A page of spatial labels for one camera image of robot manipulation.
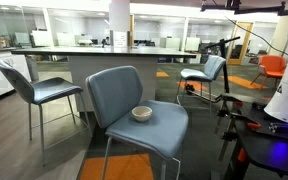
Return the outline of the white ceramic bowl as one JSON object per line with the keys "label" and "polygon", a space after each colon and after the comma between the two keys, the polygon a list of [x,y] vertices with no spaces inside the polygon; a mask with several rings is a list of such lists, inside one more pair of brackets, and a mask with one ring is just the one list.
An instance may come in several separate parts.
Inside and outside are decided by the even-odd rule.
{"label": "white ceramic bowl", "polygon": [[138,122],[147,121],[152,115],[152,109],[147,106],[137,106],[132,109],[132,115]]}

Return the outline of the blue padded chair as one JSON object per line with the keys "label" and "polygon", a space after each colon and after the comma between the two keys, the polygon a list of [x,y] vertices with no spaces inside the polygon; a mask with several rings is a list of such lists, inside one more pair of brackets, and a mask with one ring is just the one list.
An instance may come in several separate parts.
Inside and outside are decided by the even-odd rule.
{"label": "blue padded chair", "polygon": [[98,125],[117,140],[174,160],[188,127],[186,110],[175,103],[142,99],[143,85],[133,66],[102,70],[85,84]]}

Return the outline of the large dark-top counter table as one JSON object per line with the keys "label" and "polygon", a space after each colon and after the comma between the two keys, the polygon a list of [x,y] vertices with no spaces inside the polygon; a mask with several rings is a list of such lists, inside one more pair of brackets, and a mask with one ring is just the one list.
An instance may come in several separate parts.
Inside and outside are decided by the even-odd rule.
{"label": "large dark-top counter table", "polygon": [[86,108],[82,107],[79,98],[76,107],[79,112],[92,112],[93,106],[86,91],[85,80],[88,76],[99,71],[131,65],[134,66],[141,78],[143,95],[141,100],[154,100],[156,89],[156,72],[160,58],[193,58],[195,54],[159,47],[42,47],[13,50],[14,55],[56,55],[66,56],[69,61],[72,82],[83,88],[83,100]]}

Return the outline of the blue chair in background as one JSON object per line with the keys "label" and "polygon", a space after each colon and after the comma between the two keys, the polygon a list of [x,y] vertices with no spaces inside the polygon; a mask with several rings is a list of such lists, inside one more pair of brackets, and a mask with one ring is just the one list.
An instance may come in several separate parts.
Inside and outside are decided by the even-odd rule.
{"label": "blue chair in background", "polygon": [[207,82],[209,84],[209,115],[211,117],[211,111],[212,111],[212,105],[211,105],[211,82],[216,80],[218,77],[220,70],[223,68],[223,66],[226,64],[226,59],[217,56],[217,55],[210,55],[208,57],[207,62],[204,65],[204,70],[194,70],[194,69],[188,69],[185,68],[180,72],[180,81],[178,84],[178,89],[177,93],[175,96],[175,102],[177,102],[179,105],[181,105],[181,102],[179,100],[179,88],[180,88],[180,83],[182,82],[182,79],[185,80],[184,83],[184,89],[185,86],[188,85],[187,81],[199,81],[199,82]]}

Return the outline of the white pillar with sign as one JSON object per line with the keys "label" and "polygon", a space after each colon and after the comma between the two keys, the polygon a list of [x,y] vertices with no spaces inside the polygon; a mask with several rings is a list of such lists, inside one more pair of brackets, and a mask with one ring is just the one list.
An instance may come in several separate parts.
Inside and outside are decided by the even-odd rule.
{"label": "white pillar with sign", "polygon": [[127,47],[130,30],[130,0],[110,0],[109,23],[111,44],[114,47]]}

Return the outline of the black electric scooter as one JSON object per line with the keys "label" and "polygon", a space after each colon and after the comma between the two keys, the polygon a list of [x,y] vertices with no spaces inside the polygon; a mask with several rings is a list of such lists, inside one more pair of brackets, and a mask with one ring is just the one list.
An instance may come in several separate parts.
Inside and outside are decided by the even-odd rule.
{"label": "black electric scooter", "polygon": [[[227,47],[226,45],[229,44],[232,41],[240,39],[240,36],[234,37],[232,39],[221,39],[217,43],[210,44],[208,46],[205,46],[204,49],[212,49],[212,48],[218,48],[220,52],[220,56],[227,60]],[[230,92],[230,87],[229,87],[229,81],[228,81],[228,72],[227,72],[227,64],[223,65],[223,76],[224,76],[224,92],[229,93]]]}

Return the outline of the blue chair at left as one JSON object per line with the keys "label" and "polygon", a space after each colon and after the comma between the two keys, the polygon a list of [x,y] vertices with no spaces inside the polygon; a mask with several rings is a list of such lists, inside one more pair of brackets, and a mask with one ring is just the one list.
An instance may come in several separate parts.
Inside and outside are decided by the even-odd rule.
{"label": "blue chair at left", "polygon": [[[39,107],[40,124],[38,127],[40,128],[41,137],[41,161],[42,165],[45,166],[44,125],[46,122],[43,120],[42,105],[63,97],[66,97],[68,99],[68,103],[70,104],[71,100],[69,96],[78,94],[83,108],[86,108],[84,99],[82,97],[83,89],[80,86],[75,85],[61,77],[31,83],[18,70],[4,60],[0,60],[0,71],[13,86],[15,91],[20,95],[20,97],[28,104],[29,138],[32,138],[32,129],[36,127],[32,125],[31,105],[34,104]],[[70,115],[73,119],[76,118],[72,108]]]}

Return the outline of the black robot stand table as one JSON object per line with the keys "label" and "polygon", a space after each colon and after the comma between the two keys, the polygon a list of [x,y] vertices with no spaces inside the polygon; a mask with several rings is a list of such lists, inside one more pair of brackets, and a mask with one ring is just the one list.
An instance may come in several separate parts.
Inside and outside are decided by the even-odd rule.
{"label": "black robot stand table", "polygon": [[250,106],[243,110],[243,116],[257,121],[261,127],[252,130],[230,117],[237,142],[224,180],[243,180],[250,164],[288,176],[288,125]]}

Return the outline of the orange handled clamp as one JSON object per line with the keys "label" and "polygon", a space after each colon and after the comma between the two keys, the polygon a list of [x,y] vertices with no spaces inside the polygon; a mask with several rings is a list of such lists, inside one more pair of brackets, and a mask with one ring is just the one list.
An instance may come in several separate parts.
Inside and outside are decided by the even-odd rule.
{"label": "orange handled clamp", "polygon": [[261,127],[261,124],[258,123],[257,121],[251,120],[246,116],[243,116],[241,114],[237,114],[237,113],[232,113],[230,115],[230,117],[233,120],[237,120],[237,121],[242,121],[248,128],[252,129],[252,130],[257,130]]}

